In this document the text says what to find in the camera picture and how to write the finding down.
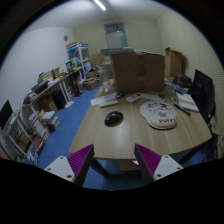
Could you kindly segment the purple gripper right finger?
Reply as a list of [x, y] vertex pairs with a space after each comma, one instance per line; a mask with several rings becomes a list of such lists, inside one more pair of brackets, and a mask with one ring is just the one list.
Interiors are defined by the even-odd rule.
[[160, 180], [182, 169], [182, 166], [171, 156], [159, 155], [139, 144], [135, 145], [134, 154], [139, 163], [143, 180], [147, 184]]

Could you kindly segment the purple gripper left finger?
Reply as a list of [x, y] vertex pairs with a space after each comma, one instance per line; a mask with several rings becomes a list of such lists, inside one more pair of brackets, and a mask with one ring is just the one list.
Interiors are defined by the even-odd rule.
[[45, 168], [45, 171], [82, 186], [93, 156], [94, 145], [90, 144], [68, 157], [59, 156]]

